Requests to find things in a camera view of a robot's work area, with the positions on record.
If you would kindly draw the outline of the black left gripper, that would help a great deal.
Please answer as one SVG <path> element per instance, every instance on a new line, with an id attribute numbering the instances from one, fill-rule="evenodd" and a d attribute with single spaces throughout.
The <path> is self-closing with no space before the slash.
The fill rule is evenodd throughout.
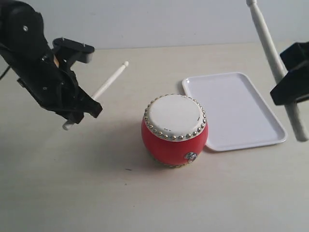
<path id="1" fill-rule="evenodd" d="M 42 108 L 79 124 L 84 113 L 97 118 L 103 108 L 79 87 L 71 70 L 76 61 L 83 62 L 82 52 L 22 54 L 16 59 L 16 73 L 20 84 Z"/>

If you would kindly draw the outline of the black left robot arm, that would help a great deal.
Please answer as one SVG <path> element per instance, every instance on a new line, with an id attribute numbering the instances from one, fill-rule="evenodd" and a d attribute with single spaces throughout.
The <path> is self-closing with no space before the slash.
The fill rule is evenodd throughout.
<path id="1" fill-rule="evenodd" d="M 96 118 L 102 111 L 71 70 L 77 61 L 89 63 L 94 51 L 66 38 L 54 39 L 50 47 L 39 12 L 19 0 L 0 2 L 0 55 L 40 107 L 72 123 L 79 124 L 85 113 Z"/>

